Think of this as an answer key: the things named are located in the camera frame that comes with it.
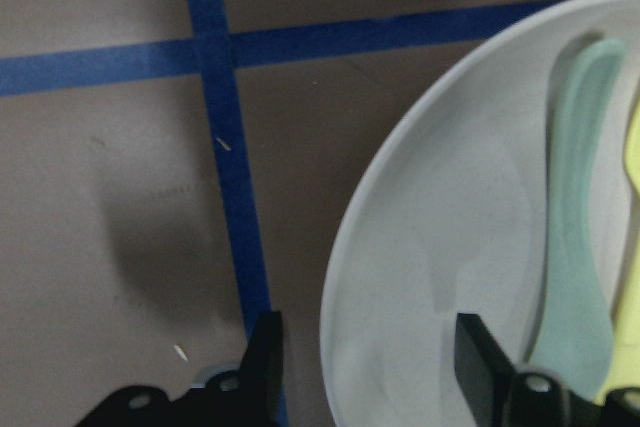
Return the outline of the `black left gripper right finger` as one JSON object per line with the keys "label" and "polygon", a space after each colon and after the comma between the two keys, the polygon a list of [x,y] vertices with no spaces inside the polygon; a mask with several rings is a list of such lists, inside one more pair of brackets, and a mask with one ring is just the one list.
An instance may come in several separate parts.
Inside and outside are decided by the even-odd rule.
{"label": "black left gripper right finger", "polygon": [[515,368],[482,318],[458,313],[454,372],[476,426],[502,426]]}

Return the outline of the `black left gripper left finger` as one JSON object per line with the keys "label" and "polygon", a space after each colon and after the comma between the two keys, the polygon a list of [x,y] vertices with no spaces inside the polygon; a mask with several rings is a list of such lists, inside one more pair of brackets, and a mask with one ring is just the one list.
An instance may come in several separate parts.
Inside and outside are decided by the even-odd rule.
{"label": "black left gripper left finger", "polygon": [[283,323],[279,311],[261,312],[240,365],[240,391],[249,426],[280,426]]}

